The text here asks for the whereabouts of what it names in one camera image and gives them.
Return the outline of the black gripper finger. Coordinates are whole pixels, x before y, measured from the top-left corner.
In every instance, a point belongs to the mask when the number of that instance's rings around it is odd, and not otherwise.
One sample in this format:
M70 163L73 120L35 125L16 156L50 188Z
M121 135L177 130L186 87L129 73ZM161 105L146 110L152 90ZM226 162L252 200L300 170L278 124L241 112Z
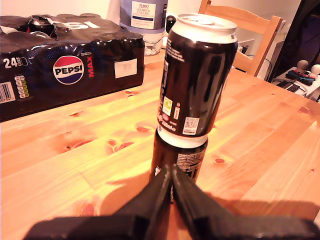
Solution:
M138 195L114 213L126 218L115 240L164 240L167 237L173 183L171 170L165 165Z
M194 240L233 240L232 214L203 192L177 165L172 167L175 199Z

